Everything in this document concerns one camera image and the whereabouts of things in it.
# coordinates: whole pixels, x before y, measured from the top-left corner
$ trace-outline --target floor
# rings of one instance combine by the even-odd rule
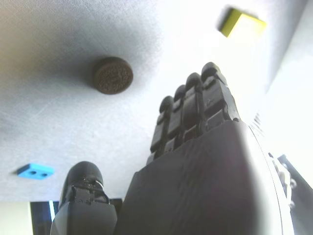
[[[109,197],[123,197],[149,156],[158,107],[215,62],[249,121],[274,79],[306,0],[3,0],[0,3],[1,201],[58,200],[67,171],[87,160]],[[229,7],[267,22],[246,48],[217,27]],[[118,56],[134,81],[118,95],[91,85],[94,63]],[[27,163],[43,181],[18,178]]]

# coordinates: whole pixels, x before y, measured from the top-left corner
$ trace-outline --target back of robotic hand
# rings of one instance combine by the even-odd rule
[[[98,168],[69,172],[52,235],[292,235],[271,159],[240,121],[213,63],[164,98],[147,165],[134,174],[118,219]]]

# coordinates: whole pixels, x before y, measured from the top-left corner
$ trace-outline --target blue lego brick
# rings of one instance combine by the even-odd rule
[[[18,176],[35,180],[43,180],[53,173],[53,168],[34,163],[27,164],[18,169]]]

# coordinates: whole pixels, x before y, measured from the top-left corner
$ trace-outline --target white wall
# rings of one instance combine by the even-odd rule
[[[0,203],[1,235],[33,235],[29,202]]]
[[[276,155],[286,154],[313,186],[313,0],[309,0],[261,110]]]

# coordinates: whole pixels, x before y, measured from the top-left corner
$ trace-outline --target yellow block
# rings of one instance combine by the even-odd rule
[[[251,42],[257,39],[265,28],[264,21],[232,9],[221,32],[228,38]]]

